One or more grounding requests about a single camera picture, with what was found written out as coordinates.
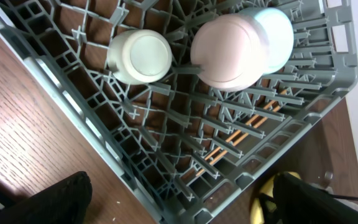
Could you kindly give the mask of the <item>light blue plastic bowl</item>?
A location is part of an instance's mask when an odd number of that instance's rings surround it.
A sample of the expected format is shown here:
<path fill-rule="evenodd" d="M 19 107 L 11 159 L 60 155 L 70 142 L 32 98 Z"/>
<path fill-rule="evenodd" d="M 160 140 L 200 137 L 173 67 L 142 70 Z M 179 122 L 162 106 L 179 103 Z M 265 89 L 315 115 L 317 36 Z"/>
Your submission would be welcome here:
<path fill-rule="evenodd" d="M 267 68 L 264 75 L 279 71 L 289 60 L 294 43 L 292 24 L 287 15 L 274 7 L 248 7 L 238 12 L 253 19 L 267 43 Z"/>

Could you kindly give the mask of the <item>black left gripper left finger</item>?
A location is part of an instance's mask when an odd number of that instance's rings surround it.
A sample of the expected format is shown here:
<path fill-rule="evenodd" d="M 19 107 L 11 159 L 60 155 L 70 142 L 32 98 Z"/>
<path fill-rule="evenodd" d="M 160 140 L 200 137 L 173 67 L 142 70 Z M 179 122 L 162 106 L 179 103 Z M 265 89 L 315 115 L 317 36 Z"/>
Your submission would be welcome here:
<path fill-rule="evenodd" d="M 0 223 L 83 223 L 92 193 L 85 171 L 76 172 L 17 202 L 0 184 Z"/>

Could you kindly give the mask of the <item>wooden chopstick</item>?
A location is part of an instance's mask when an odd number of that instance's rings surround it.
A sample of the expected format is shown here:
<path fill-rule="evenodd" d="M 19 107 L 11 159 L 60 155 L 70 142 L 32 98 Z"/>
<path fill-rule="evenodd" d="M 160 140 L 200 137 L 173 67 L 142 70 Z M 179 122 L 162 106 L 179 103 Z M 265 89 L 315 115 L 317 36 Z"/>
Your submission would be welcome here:
<path fill-rule="evenodd" d="M 182 94 L 182 95 L 185 95 L 186 97 L 191 97 L 191 93 L 185 93 L 185 92 L 181 92 L 181 91 L 177 91 L 178 94 Z M 284 90 L 282 90 L 280 93 L 277 93 L 276 96 L 291 96 L 291 88 L 288 87 L 288 88 L 285 88 Z M 269 108 L 273 108 L 273 105 L 276 105 L 278 104 L 277 103 L 278 100 L 270 100 L 265 106 L 263 106 L 262 108 L 260 107 L 257 107 L 256 109 L 269 109 Z M 268 110 L 268 112 L 273 112 L 273 111 L 278 111 L 280 109 L 280 106 L 276 106 L 274 109 L 272 110 Z M 241 125 L 245 125 L 245 128 L 255 128 L 257 129 L 265 120 L 267 119 L 267 115 L 259 115 L 259 114 L 254 114 L 252 115 L 245 123 L 242 123 L 240 122 L 239 124 Z M 232 129 L 228 129 L 229 132 L 229 136 L 226 138 L 226 142 L 231 142 L 233 139 L 235 139 L 238 135 L 241 135 L 241 137 L 238 137 L 238 141 L 235 140 L 234 142 L 230 143 L 232 144 L 233 146 L 235 146 L 236 144 L 238 144 L 240 142 L 240 140 L 243 140 L 245 137 L 247 137 L 248 135 L 250 135 L 250 129 L 246 129 L 245 131 L 241 131 L 239 128 L 235 128 L 234 125 L 235 124 L 231 124 L 231 123 L 223 123 L 223 124 L 227 124 L 227 127 L 228 128 L 232 128 Z M 207 140 L 213 140 L 213 136 L 209 135 L 207 136 L 207 138 L 201 138 L 199 136 L 194 135 L 194 133 L 178 133 L 177 134 L 178 138 L 181 139 L 182 142 L 185 142 L 185 141 L 190 141 L 191 144 L 196 144 L 197 145 L 200 145 L 202 146 L 201 149 L 193 149 L 194 151 L 201 151 L 201 154 L 203 153 L 202 150 L 204 150 L 204 146 L 201 144 L 202 141 L 207 141 Z M 223 150 L 223 147 L 217 147 L 217 148 L 214 148 L 214 149 L 211 149 L 209 152 L 208 152 L 208 155 L 210 156 L 207 156 L 208 158 L 206 158 L 205 160 L 207 161 L 209 158 L 212 158 L 214 157 L 215 154 L 217 154 L 217 152 L 219 150 Z M 218 155 L 214 158 L 212 158 L 212 161 L 210 162 L 210 164 L 212 165 L 212 162 L 216 162 L 217 159 L 220 159 L 224 152 L 219 152 Z M 202 173 L 204 172 L 204 169 L 201 169 L 201 171 L 196 171 L 196 175 L 201 175 Z M 187 173 L 190 173 L 190 171 L 184 171 L 184 173 L 176 173 L 175 175 L 172 174 L 172 181 L 176 180 L 176 179 L 180 179 L 182 176 L 184 175 L 187 175 Z"/>
<path fill-rule="evenodd" d="M 268 109 L 272 107 L 270 112 L 277 112 L 281 109 L 281 106 L 276 101 L 271 101 L 267 105 L 264 106 L 264 109 Z M 248 120 L 245 125 L 251 128 L 259 128 L 264 122 L 268 120 L 268 117 L 262 117 L 261 115 L 253 115 L 250 120 Z M 226 142 L 231 143 L 233 146 L 237 146 L 241 141 L 243 141 L 249 133 L 244 132 L 242 133 L 240 130 L 235 131 L 231 134 L 227 139 Z M 214 165 L 219 159 L 224 157 L 227 154 L 227 150 L 223 149 L 221 146 L 218 146 L 216 149 L 213 149 L 206 157 L 205 160 L 211 159 L 209 162 L 210 165 Z"/>

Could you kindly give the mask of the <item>pink plastic bowl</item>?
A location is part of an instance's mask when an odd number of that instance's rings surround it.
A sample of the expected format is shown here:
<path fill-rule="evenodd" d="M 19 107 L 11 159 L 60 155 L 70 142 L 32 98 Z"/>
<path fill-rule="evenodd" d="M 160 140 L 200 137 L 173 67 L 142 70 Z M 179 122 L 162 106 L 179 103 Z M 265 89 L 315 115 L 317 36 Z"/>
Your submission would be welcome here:
<path fill-rule="evenodd" d="M 242 14 L 219 16 L 201 26 L 191 44 L 198 78 L 222 91 L 253 85 L 268 67 L 269 42 L 260 23 Z"/>

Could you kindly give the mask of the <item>cream plastic cup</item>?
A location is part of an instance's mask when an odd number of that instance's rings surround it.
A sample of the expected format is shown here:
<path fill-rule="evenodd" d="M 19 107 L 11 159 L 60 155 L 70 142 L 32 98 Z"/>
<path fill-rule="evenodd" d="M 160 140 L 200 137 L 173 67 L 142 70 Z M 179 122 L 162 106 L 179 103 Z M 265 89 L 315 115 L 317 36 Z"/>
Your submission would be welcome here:
<path fill-rule="evenodd" d="M 127 85 L 153 83 L 163 78 L 172 64 L 172 50 L 154 30 L 127 30 L 112 38 L 107 65 L 113 76 Z"/>

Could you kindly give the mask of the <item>yellow plastic plate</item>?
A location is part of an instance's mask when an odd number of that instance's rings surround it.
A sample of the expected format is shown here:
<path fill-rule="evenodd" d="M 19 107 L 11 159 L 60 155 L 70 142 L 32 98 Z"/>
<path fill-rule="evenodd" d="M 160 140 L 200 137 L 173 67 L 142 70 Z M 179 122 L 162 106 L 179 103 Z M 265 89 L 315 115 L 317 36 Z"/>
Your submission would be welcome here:
<path fill-rule="evenodd" d="M 301 207 L 296 172 L 281 172 L 266 181 L 254 197 L 250 209 L 251 223 L 302 223 L 306 220 Z"/>

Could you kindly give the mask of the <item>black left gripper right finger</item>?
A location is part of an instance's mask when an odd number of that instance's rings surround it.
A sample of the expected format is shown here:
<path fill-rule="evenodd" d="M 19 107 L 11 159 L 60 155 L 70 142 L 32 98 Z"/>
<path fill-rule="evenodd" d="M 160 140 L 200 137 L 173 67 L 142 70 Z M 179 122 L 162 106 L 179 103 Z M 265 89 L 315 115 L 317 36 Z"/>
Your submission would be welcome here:
<path fill-rule="evenodd" d="M 274 178 L 273 199 L 283 223 L 358 224 L 358 211 L 287 172 Z"/>

